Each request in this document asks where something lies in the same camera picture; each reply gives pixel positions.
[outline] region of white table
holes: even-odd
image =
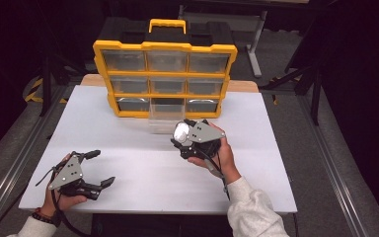
[[[220,118],[236,165],[256,189],[265,190],[279,213],[296,212],[296,204],[260,93],[228,92]],[[71,151],[100,149],[84,160],[84,180],[98,185],[115,176],[98,200],[74,206],[92,213],[223,214],[229,201],[221,180],[180,157],[170,135],[151,134],[144,118],[118,118],[109,107],[105,87],[77,86],[45,149],[19,208],[42,205],[45,184],[35,184]]]

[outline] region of person's right hand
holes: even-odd
[[[209,125],[224,132],[223,129],[214,125],[211,122],[209,123]],[[212,158],[212,160],[216,163],[218,167],[221,167],[221,172],[223,173],[225,177],[226,183],[231,184],[239,180],[239,178],[241,178],[241,175],[239,174],[239,171],[236,168],[235,160],[233,157],[233,151],[229,143],[227,143],[227,138],[226,137],[220,138],[220,142],[221,142],[221,145],[220,145],[220,149],[217,152],[218,154],[214,158]],[[188,161],[193,163],[196,166],[207,169],[207,165],[205,164],[205,161],[200,158],[190,157]]]

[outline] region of gray floor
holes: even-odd
[[[264,31],[257,49],[257,57],[263,72],[263,78],[253,77],[248,56],[243,48],[251,34],[237,33],[235,40],[239,46],[239,55],[231,71],[232,80],[251,80],[260,85],[267,83],[272,77],[284,75],[283,70],[301,38],[295,33]],[[65,97],[75,84],[67,87]],[[294,95],[275,91],[278,104],[272,101],[269,92],[263,92],[267,112],[273,127],[277,144],[288,176],[292,180],[291,187],[298,207],[298,228],[300,236],[355,236],[348,225],[347,218],[340,205],[339,193],[325,166],[321,147],[314,136],[309,117],[301,110],[300,101]],[[26,185],[36,164],[48,143],[47,137],[52,134],[64,110],[65,104],[56,104],[51,118],[46,123],[40,137],[36,139],[32,155],[29,157],[17,184],[12,189],[3,209],[16,200],[17,195]],[[28,107],[14,123],[0,142],[0,181],[8,172],[31,130],[37,122],[40,103],[29,102]],[[365,185],[353,158],[343,140],[331,108],[324,93],[321,96],[319,110],[319,129],[327,141],[338,173],[347,187],[350,199],[359,216],[367,236],[379,236],[379,207]],[[28,211],[19,210],[16,203],[0,224],[0,236],[17,233],[30,215]],[[74,226],[90,232],[91,214],[68,213]],[[295,236],[293,216],[283,216],[284,225],[290,236]],[[74,234],[61,226],[55,236],[73,236]]]

